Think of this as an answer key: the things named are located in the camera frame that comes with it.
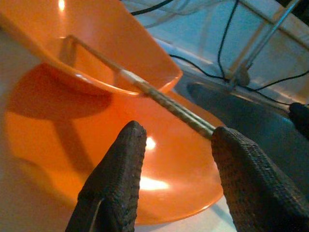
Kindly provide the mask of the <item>orange plastic plate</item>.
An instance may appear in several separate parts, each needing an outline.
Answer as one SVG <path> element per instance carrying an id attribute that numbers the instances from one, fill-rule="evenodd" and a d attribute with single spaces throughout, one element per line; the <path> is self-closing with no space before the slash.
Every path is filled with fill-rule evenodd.
<path id="1" fill-rule="evenodd" d="M 147 131 L 138 225 L 193 216 L 223 194 L 211 143 L 147 97 L 84 94 L 41 64 L 9 94 L 4 136 L 17 166 L 39 190 L 72 209 L 92 170 L 130 121 Z"/>

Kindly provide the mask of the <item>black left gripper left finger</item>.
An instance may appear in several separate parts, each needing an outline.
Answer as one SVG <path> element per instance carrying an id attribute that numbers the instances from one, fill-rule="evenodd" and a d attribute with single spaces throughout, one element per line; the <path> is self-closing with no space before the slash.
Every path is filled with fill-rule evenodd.
<path id="1" fill-rule="evenodd" d="M 121 129 L 79 192 L 65 232 L 134 232 L 146 139 L 137 121 Z"/>

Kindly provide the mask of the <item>stainless steel sink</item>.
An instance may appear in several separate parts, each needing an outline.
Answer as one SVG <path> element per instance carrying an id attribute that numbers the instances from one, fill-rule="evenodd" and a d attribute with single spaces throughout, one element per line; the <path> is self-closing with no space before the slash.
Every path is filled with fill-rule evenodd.
<path id="1" fill-rule="evenodd" d="M 309 199 L 309 139 L 285 113 L 201 81 L 181 80 L 175 90 L 255 141 Z"/>

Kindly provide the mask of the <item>orange plastic bowl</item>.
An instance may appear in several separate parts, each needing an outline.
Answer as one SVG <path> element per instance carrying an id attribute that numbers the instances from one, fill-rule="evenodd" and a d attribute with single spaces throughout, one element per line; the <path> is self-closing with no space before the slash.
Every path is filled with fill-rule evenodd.
<path id="1" fill-rule="evenodd" d="M 120 0 L 0 0 L 0 27 L 81 93 L 138 96 L 128 71 L 168 92 L 183 74 Z"/>

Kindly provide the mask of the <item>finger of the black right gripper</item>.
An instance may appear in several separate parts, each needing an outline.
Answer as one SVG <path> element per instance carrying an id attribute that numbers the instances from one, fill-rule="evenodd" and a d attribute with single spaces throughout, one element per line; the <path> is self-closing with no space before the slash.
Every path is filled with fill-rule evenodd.
<path id="1" fill-rule="evenodd" d="M 294 102 L 289 106 L 289 118 L 295 128 L 309 140 L 309 108 L 301 103 Z"/>

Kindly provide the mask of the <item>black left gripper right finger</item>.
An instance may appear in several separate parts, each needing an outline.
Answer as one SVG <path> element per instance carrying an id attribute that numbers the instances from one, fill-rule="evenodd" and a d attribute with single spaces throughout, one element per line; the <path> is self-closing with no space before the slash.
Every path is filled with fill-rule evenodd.
<path id="1" fill-rule="evenodd" d="M 237 232 L 309 232 L 309 201 L 256 142 L 217 127 L 211 147 Z"/>

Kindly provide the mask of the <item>dark metal faucet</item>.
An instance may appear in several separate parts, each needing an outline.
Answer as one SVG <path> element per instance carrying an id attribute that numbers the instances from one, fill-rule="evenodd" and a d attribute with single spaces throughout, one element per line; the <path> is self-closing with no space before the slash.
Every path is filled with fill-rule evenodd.
<path id="1" fill-rule="evenodd" d="M 259 55 L 271 37 L 275 34 L 275 32 L 279 29 L 280 25 L 284 22 L 287 16 L 301 1 L 302 0 L 291 0 L 291 2 L 288 3 L 285 8 L 279 10 L 279 14 L 275 16 L 275 21 L 272 23 L 270 29 L 265 33 L 265 35 L 261 37 L 257 45 L 255 45 L 252 51 L 249 53 L 248 57 L 237 67 L 237 69 L 233 72 L 233 75 L 230 76 L 229 84 L 233 88 L 236 85 L 246 87 L 250 83 L 248 70 L 252 66 L 253 61 Z"/>

